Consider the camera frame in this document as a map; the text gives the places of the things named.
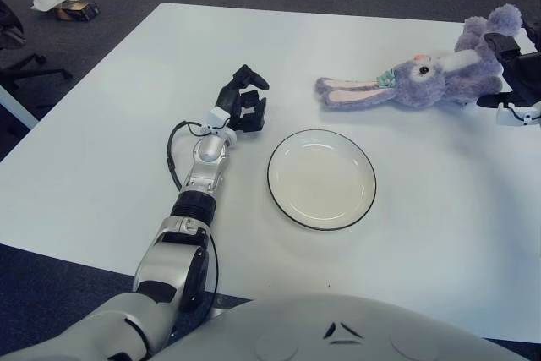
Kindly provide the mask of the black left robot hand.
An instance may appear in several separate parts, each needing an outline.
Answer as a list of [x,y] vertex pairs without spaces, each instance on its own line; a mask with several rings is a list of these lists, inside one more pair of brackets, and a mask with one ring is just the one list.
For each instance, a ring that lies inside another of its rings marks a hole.
[[269,84],[248,65],[241,66],[232,80],[221,88],[216,106],[230,115],[227,127],[244,133],[259,132],[265,124],[266,99],[258,90],[270,89]]

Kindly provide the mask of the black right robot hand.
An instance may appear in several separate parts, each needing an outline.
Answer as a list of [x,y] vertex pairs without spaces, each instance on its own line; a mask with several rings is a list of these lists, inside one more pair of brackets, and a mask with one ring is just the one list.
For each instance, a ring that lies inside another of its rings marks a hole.
[[481,96],[480,107],[496,108],[500,103],[508,107],[533,107],[540,102],[540,21],[524,20],[522,28],[535,46],[536,52],[522,54],[521,48],[511,36],[489,33],[484,36],[489,49],[503,68],[502,76],[511,92]]

